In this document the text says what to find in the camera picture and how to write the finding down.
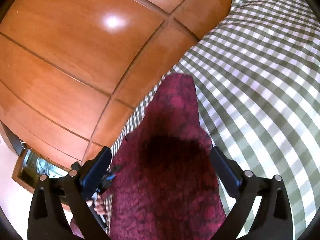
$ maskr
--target red patterned fabric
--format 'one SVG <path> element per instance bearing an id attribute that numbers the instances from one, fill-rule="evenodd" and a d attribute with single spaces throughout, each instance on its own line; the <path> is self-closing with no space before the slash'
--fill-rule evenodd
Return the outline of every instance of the red patterned fabric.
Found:
<path id="1" fill-rule="evenodd" d="M 191 76 L 169 75 L 113 159 L 110 238 L 210 239 L 225 220 Z"/>

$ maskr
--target checkered bedsheet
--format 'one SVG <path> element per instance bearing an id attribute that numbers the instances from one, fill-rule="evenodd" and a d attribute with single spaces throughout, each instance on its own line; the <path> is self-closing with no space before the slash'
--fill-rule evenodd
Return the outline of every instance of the checkered bedsheet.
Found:
<path id="1" fill-rule="evenodd" d="M 229 15 L 162 77 L 193 76 L 199 120 L 243 170 L 280 174 L 298 238 L 320 206 L 320 24 L 304 0 L 233 0 Z M 161 81 L 119 138 L 133 131 Z M 226 215 L 235 200 L 220 184 Z M 107 199 L 108 222 L 112 196 Z M 257 198 L 240 236 L 249 231 Z"/>

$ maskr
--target maroon garment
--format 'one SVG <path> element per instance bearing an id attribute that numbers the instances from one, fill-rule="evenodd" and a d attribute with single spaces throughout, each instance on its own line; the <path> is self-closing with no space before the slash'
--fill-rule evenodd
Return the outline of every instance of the maroon garment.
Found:
<path id="1" fill-rule="evenodd" d="M 225 220 L 191 76 L 169 75 L 122 142 L 110 238 L 210 239 Z"/>

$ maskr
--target white wall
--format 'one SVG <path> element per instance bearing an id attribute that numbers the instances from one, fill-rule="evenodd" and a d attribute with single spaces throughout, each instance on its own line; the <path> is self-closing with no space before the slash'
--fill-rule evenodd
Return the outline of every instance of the white wall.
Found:
<path id="1" fill-rule="evenodd" d="M 11 179 L 17 159 L 18 156 L 7 147 L 0 135 L 0 206 L 14 229 L 27 240 L 32 194 Z M 72 213 L 65 211 L 65 214 L 70 223 Z"/>

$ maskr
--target bright light spot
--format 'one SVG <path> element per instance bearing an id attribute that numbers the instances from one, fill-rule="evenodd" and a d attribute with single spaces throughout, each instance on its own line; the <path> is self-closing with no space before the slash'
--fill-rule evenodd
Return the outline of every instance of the bright light spot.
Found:
<path id="1" fill-rule="evenodd" d="M 116 30 L 126 25 L 125 20 L 117 16 L 108 16 L 103 23 L 109 30 Z"/>

